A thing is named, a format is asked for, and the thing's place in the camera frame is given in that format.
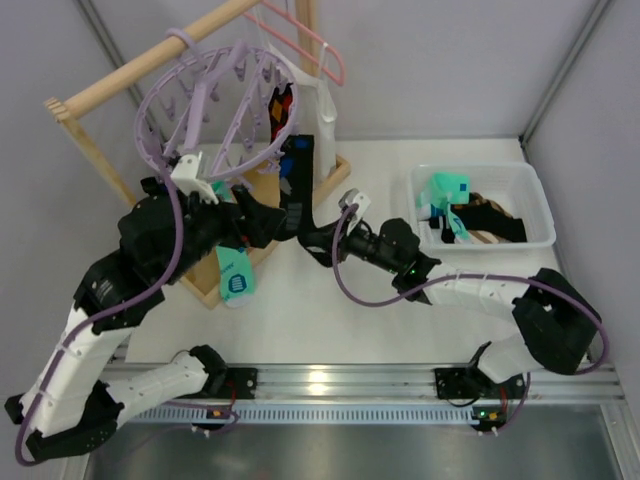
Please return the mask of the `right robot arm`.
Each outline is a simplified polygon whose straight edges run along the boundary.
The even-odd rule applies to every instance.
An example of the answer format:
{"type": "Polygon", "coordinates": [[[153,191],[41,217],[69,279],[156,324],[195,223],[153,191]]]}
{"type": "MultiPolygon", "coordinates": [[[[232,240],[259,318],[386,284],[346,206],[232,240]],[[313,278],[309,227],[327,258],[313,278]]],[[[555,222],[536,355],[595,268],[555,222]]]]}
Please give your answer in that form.
{"type": "Polygon", "coordinates": [[[456,270],[424,254],[400,218],[385,221],[378,233],[334,222],[302,235],[300,243],[328,268],[354,256],[390,272],[401,299],[461,307],[514,325],[515,334],[485,342],[469,361],[467,378],[476,388],[537,370],[576,375],[602,331],[600,315],[558,271],[517,277],[456,270]]]}

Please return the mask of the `purple round clip hanger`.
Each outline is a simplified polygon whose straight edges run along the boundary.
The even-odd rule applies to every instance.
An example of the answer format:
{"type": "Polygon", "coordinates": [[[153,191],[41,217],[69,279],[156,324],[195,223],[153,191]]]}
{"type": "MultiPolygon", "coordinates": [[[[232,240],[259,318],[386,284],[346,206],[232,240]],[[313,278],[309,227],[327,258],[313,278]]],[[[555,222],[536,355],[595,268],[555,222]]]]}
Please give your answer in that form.
{"type": "Polygon", "coordinates": [[[188,44],[188,54],[179,56],[176,65],[164,73],[146,94],[136,112],[134,141],[138,154],[152,169],[168,167],[171,159],[186,154],[201,154],[204,126],[211,120],[226,128],[212,159],[201,172],[207,181],[236,178],[256,169],[262,174],[280,169],[282,145],[296,127],[298,87],[291,72],[268,50],[238,40],[230,47],[201,50],[185,31],[171,28],[166,36],[188,44]],[[293,84],[294,100],[290,110],[289,136],[270,143],[268,103],[276,87],[293,84]],[[172,97],[164,106],[165,115],[174,123],[173,131],[163,139],[148,120],[151,106],[161,106],[163,90],[177,86],[185,97],[184,106],[172,97]]]}

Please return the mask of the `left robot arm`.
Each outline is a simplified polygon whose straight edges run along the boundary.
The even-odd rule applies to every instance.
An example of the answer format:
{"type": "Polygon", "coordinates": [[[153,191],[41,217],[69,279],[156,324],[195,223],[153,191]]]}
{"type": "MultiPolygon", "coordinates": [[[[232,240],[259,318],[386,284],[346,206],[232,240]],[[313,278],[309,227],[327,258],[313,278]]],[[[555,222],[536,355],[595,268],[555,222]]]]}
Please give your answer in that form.
{"type": "Polygon", "coordinates": [[[14,453],[20,465],[90,453],[146,410],[224,389],[227,365],[207,345],[127,381],[104,382],[101,374],[164,301],[165,286],[217,246],[263,248],[274,239],[284,210],[258,202],[243,186],[232,192],[232,201],[208,202],[168,184],[147,186],[118,221],[118,248],[87,270],[42,374],[28,391],[5,402],[19,428],[14,453]]]}

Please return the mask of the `black sock with grey patches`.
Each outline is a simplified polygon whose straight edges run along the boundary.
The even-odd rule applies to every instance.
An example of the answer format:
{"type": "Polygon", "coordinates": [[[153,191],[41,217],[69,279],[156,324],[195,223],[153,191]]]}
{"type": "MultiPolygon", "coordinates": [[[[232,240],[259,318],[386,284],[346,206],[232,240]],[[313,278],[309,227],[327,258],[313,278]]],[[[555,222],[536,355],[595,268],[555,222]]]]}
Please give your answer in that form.
{"type": "MultiPolygon", "coordinates": [[[[282,145],[283,155],[279,160],[279,207],[286,212],[286,219],[275,240],[296,239],[307,253],[309,234],[322,228],[313,220],[314,147],[313,135],[290,135],[282,145]]],[[[337,222],[333,222],[324,227],[336,226],[337,222]]],[[[316,261],[325,268],[332,267],[332,260],[316,261]]]]}

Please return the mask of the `black blue sock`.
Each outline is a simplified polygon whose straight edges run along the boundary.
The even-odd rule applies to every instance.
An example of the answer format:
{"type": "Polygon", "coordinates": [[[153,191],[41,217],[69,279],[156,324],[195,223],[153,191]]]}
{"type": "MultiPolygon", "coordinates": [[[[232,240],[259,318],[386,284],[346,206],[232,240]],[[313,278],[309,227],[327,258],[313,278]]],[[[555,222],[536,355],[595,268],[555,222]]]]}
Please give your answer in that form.
{"type": "Polygon", "coordinates": [[[154,176],[142,178],[140,186],[143,192],[150,197],[166,196],[168,194],[165,183],[154,176]]]}

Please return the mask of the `black red yellow argyle sock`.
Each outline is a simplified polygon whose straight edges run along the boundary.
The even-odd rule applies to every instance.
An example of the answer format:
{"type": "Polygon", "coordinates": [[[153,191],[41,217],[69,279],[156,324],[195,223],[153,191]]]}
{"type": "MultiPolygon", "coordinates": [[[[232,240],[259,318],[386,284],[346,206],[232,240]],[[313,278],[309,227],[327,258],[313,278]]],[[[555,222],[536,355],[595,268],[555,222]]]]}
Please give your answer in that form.
{"type": "Polygon", "coordinates": [[[267,107],[271,144],[274,144],[280,137],[286,139],[289,136],[288,127],[293,100],[292,83],[287,83],[284,87],[276,87],[273,90],[267,107]]]}

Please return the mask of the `mint green sock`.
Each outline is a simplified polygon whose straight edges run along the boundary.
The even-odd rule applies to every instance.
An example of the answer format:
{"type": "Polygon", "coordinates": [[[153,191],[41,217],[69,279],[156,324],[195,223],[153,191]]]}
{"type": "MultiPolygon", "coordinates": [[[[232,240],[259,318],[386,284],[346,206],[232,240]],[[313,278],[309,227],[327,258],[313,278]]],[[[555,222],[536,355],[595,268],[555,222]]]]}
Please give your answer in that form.
{"type": "Polygon", "coordinates": [[[229,308],[240,308],[253,298],[256,288],[253,267],[245,248],[218,245],[215,256],[219,265],[219,294],[229,308]]]}
{"type": "Polygon", "coordinates": [[[443,219],[453,235],[454,243],[470,244],[471,235],[454,206],[466,205],[470,200],[470,177],[451,172],[436,172],[426,182],[416,200],[416,216],[419,221],[443,219]]]}

